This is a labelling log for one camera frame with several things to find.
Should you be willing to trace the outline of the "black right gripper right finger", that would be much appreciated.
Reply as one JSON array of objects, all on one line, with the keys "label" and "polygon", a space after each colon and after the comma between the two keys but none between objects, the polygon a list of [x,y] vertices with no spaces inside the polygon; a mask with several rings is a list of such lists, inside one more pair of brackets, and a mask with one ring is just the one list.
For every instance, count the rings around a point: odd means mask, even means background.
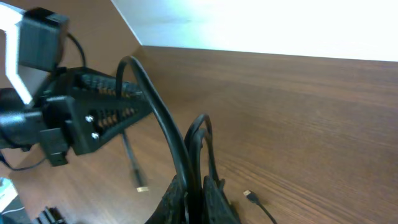
[{"label": "black right gripper right finger", "polygon": [[203,223],[207,224],[241,224],[235,207],[224,194],[225,180],[219,182],[205,176],[203,183]]}]

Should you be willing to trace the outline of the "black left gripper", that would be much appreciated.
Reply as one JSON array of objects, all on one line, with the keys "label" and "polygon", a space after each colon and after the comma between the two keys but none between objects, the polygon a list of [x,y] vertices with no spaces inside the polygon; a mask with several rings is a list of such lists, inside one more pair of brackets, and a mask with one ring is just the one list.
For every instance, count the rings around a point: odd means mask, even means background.
[{"label": "black left gripper", "polygon": [[122,81],[117,91],[117,83],[95,70],[61,70],[45,82],[39,105],[46,128],[39,139],[52,166],[67,164],[70,149],[78,156],[97,151],[152,113],[137,84]]}]

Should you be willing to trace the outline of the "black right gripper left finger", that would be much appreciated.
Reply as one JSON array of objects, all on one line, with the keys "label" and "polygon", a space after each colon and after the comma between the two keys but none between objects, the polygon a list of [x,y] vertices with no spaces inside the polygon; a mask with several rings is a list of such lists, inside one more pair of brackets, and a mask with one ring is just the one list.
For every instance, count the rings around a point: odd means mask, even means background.
[{"label": "black right gripper left finger", "polygon": [[180,188],[180,182],[175,175],[162,196],[156,210],[145,224],[186,224],[187,193]]}]

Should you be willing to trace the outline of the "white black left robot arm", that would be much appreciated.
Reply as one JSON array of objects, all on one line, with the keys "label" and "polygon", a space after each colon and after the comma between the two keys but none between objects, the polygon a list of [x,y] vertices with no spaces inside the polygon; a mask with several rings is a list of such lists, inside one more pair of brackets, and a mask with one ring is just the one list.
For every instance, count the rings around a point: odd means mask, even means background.
[{"label": "white black left robot arm", "polygon": [[42,87],[31,106],[12,88],[1,91],[1,148],[29,151],[39,144],[53,166],[66,155],[97,151],[126,128],[151,113],[135,83],[89,68],[69,68]]}]

